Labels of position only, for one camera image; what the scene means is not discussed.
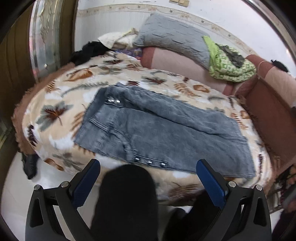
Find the leaf-patterned blanket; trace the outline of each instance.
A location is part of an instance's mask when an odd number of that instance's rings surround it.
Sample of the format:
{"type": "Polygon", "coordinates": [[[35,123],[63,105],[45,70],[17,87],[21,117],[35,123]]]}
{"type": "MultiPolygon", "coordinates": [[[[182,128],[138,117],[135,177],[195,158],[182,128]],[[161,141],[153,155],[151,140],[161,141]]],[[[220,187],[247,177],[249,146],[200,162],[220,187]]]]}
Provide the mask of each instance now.
{"type": "MultiPolygon", "coordinates": [[[[241,186],[265,186],[272,175],[271,163],[247,112],[234,97],[227,97],[184,76],[143,68],[140,62],[121,53],[108,52],[67,71],[31,100],[22,121],[25,137],[42,160],[61,171],[75,174],[96,158],[101,163],[100,184],[104,174],[127,164],[112,157],[85,150],[73,139],[81,126],[85,110],[101,87],[121,82],[171,96],[201,109],[223,112],[235,119],[248,139],[256,169],[253,179],[232,178],[241,186]]],[[[203,189],[196,174],[143,166],[152,175],[160,202],[173,204],[190,200],[203,189]]]]}

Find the beige switch plate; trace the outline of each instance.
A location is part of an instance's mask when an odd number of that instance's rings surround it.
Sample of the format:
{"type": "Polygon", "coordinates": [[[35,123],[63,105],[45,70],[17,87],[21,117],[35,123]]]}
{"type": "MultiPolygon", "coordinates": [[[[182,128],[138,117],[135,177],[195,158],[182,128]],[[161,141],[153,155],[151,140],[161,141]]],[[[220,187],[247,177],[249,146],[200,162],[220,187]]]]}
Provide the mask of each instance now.
{"type": "Polygon", "coordinates": [[[189,5],[189,0],[179,0],[179,3],[178,3],[180,6],[182,7],[188,7],[189,5]]]}

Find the gray cushion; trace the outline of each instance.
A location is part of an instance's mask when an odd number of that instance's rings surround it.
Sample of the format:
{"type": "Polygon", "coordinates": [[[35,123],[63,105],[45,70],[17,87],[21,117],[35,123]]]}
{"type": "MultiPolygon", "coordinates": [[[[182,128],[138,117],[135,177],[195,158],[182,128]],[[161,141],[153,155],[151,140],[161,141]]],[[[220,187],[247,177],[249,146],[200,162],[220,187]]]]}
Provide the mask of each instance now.
{"type": "Polygon", "coordinates": [[[209,68],[210,53],[203,36],[205,32],[186,23],[151,14],[134,42],[136,46],[166,48],[191,58],[205,68],[209,68]]]}

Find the gray denim jeans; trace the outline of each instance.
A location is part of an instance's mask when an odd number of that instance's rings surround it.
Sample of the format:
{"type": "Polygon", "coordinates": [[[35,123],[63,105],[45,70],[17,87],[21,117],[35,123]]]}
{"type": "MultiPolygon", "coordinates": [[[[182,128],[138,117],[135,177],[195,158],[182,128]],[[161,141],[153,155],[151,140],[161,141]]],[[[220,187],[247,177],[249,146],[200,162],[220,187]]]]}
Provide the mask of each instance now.
{"type": "Polygon", "coordinates": [[[196,162],[206,159],[223,176],[255,176],[248,141],[235,120],[137,86],[101,88],[74,142],[152,167],[195,172],[196,162]]]}

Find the white floor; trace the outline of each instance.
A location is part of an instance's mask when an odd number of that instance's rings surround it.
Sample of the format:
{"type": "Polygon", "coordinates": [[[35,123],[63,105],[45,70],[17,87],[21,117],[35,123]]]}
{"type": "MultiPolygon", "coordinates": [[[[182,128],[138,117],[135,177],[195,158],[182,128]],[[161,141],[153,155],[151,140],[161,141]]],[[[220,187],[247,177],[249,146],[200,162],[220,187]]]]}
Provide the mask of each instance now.
{"type": "MultiPolygon", "coordinates": [[[[59,171],[54,167],[39,161],[36,177],[28,180],[22,170],[21,154],[17,153],[6,177],[3,194],[1,199],[1,214],[9,228],[15,234],[19,241],[25,240],[25,224],[33,187],[36,184],[42,185],[44,189],[57,187],[63,181],[70,181],[72,175],[59,171]]],[[[90,226],[94,207],[98,198],[98,187],[93,187],[84,206],[78,208],[78,212],[90,226]]],[[[170,212],[174,207],[159,205],[159,237],[162,237],[163,230],[169,219],[170,212]]],[[[66,238],[74,240],[67,225],[62,217],[59,208],[55,208],[58,220],[65,233],[66,238]]],[[[275,227],[280,216],[280,212],[271,215],[272,229],[275,227]]]]}

